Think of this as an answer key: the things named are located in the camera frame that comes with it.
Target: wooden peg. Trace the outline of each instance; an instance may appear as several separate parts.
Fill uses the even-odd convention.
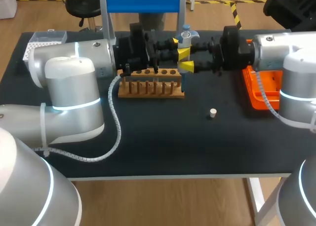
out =
[[[173,94],[173,85],[174,85],[174,82],[172,81],[170,85],[170,94]]]
[[[181,77],[178,78],[177,87],[180,87],[180,85],[181,85]]]
[[[123,85],[123,88],[125,89],[125,87],[126,87],[126,79],[125,79],[125,77],[122,78],[122,85]]]
[[[164,94],[165,87],[166,87],[166,83],[163,81],[163,82],[162,82],[162,94]]]
[[[146,81],[146,89],[145,89],[145,93],[148,94],[148,86],[149,86],[149,82],[148,80]]]
[[[137,81],[137,94],[140,93],[140,81],[138,80]]]
[[[128,92],[131,94],[132,93],[132,82],[128,82]]]
[[[157,90],[157,82],[154,81],[154,94],[156,94],[156,90]]]

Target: screw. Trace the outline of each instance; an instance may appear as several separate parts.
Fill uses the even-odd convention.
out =
[[[99,42],[95,42],[94,44],[93,44],[93,46],[94,47],[99,47],[101,44],[99,43]]]

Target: black stool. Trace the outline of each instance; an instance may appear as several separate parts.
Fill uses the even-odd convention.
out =
[[[92,31],[102,29],[102,26],[95,26],[94,17],[101,15],[100,0],[66,0],[66,10],[72,16],[81,18],[79,26],[83,26],[83,21],[88,18],[89,28]]]

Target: small white cap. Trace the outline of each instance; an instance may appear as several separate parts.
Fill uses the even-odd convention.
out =
[[[211,116],[211,117],[215,117],[215,115],[216,115],[216,113],[217,113],[217,110],[216,110],[216,109],[211,109],[211,110],[209,111],[209,113],[210,113],[210,116]]]

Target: wooden floor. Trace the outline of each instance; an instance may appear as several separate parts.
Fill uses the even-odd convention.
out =
[[[282,28],[262,10],[263,4],[238,4],[242,28]],[[175,30],[175,18],[167,15],[166,30]],[[129,23],[137,21],[136,14],[114,15],[117,31],[126,31]],[[186,22],[194,30],[222,30],[234,25],[234,18],[229,6],[196,4],[194,12],[187,9]],[[96,18],[96,23],[100,25],[101,19]],[[18,2],[15,18],[0,20],[0,78],[22,32],[78,31],[78,24],[61,2]],[[278,179],[261,181],[267,198]],[[83,203],[82,226],[253,225],[242,179],[97,181],[76,182],[76,186]]]

